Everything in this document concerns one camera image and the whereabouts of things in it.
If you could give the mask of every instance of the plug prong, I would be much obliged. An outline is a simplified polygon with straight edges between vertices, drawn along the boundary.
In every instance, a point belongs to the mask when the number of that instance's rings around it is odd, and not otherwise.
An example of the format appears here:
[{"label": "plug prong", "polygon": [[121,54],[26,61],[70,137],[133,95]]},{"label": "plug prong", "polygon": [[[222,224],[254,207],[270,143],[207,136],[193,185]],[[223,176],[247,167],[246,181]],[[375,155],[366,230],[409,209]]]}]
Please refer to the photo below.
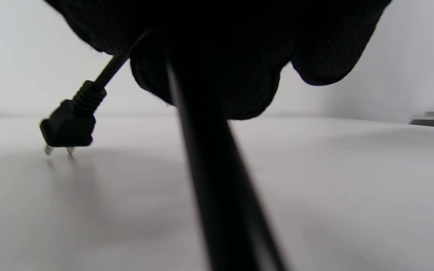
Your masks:
[{"label": "plug prong", "polygon": [[44,152],[46,153],[47,156],[50,156],[52,151],[53,151],[52,146],[50,146],[50,145],[44,146]]},{"label": "plug prong", "polygon": [[73,146],[67,146],[66,149],[69,155],[73,155],[73,152],[75,151],[75,148]]}]

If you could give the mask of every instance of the white backdrop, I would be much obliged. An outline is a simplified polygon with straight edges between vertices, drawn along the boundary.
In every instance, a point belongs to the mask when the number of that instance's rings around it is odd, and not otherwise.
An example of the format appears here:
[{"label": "white backdrop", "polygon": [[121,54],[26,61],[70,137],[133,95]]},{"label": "white backdrop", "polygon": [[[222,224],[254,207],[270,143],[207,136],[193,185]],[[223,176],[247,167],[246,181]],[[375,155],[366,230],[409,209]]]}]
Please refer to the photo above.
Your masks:
[{"label": "white backdrop", "polygon": [[[0,0],[0,115],[47,115],[107,60],[42,0]],[[99,114],[174,113],[138,87],[129,67],[107,90]],[[394,0],[346,79],[311,87],[288,65],[265,114],[407,122],[424,110],[434,110],[434,1]]]}]

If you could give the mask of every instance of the white surface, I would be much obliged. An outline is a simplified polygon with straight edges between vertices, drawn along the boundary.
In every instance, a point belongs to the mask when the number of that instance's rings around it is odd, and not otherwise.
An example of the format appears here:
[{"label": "white surface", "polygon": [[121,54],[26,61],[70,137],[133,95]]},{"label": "white surface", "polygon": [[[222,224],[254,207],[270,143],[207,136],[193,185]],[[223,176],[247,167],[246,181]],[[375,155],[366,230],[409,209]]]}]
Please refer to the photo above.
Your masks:
[{"label": "white surface", "polygon": [[[99,118],[74,158],[0,119],[0,271],[202,270],[174,118]],[[293,270],[434,270],[434,128],[235,122]]]},{"label": "white surface", "polygon": [[[0,0],[0,115],[47,115],[108,59],[42,0]],[[99,114],[174,113],[138,87],[128,66],[107,89]],[[348,77],[316,88],[287,66],[266,114],[408,122],[427,110],[434,110],[434,1],[394,0]]]}]

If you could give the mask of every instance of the black fabric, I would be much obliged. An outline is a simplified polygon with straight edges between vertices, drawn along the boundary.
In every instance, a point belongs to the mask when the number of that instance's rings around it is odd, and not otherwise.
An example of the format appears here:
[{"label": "black fabric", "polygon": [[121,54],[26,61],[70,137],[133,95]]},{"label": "black fabric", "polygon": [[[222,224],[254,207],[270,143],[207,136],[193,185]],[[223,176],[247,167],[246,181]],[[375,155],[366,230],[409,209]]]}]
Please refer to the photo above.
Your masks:
[{"label": "black fabric", "polygon": [[[209,24],[202,38],[209,77],[225,116],[242,120],[269,106],[280,71],[289,61],[312,85],[344,78],[391,0],[236,0],[212,6],[185,0],[46,1],[82,40],[112,55],[124,52],[150,27],[186,19],[204,27]],[[135,48],[131,70],[143,89],[171,104],[158,42],[150,35]]]}]

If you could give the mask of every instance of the two-prong plug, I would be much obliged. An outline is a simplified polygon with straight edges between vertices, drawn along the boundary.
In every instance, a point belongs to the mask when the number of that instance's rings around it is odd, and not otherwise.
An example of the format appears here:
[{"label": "two-prong plug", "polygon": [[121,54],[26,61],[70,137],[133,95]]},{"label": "two-prong plug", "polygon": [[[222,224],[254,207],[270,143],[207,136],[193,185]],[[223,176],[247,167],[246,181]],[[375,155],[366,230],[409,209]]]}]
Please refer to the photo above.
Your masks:
[{"label": "two-prong plug", "polygon": [[95,128],[93,113],[107,95],[104,88],[86,81],[73,100],[64,100],[48,119],[41,121],[40,129],[46,141],[47,155],[54,147],[66,147],[72,154],[76,146],[89,146]]}]

